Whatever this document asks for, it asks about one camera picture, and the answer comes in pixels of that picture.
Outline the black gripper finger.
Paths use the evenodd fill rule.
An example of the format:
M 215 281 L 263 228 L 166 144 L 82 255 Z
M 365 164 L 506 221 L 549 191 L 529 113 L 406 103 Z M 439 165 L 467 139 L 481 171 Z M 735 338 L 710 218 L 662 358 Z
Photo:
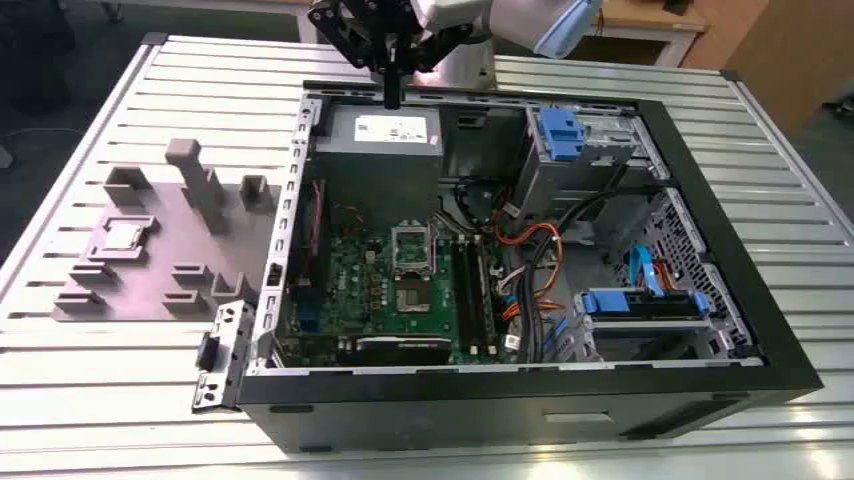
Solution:
M 383 105 L 395 108 L 395 70 L 381 1 L 314 1 L 308 20 L 357 69 L 367 68 L 383 87 Z
M 405 27 L 395 32 L 393 55 L 393 108 L 399 109 L 403 99 L 403 78 L 415 72 L 426 73 L 445 59 L 454 48 L 473 35 L 474 25 L 461 24 L 442 29 L 426 40 L 418 40 L 421 27 Z

